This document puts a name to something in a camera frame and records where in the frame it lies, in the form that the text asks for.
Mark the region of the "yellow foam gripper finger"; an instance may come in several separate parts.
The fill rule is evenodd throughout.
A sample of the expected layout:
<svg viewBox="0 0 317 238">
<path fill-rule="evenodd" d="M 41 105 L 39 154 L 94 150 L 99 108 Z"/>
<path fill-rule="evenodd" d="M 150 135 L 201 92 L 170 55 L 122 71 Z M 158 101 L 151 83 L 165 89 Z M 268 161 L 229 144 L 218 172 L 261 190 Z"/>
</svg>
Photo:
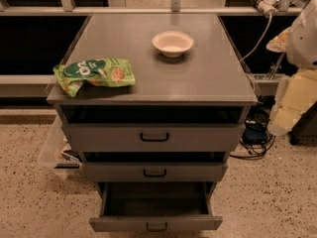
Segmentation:
<svg viewBox="0 0 317 238">
<path fill-rule="evenodd" d="M 271 52 L 284 53 L 288 46 L 289 30 L 290 28 L 286 28 L 275 36 L 267 43 L 266 48 Z"/>
</svg>

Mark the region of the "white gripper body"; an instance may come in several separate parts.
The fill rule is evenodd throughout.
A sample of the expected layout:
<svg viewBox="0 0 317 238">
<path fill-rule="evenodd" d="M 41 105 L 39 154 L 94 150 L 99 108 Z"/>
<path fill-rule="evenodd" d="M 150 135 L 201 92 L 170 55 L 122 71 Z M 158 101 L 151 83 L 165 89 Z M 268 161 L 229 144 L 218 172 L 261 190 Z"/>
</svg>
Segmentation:
<svg viewBox="0 0 317 238">
<path fill-rule="evenodd" d="M 292 77 L 284 77 L 274 101 L 267 129 L 274 136 L 283 136 L 317 101 L 317 71 L 302 69 Z"/>
</svg>

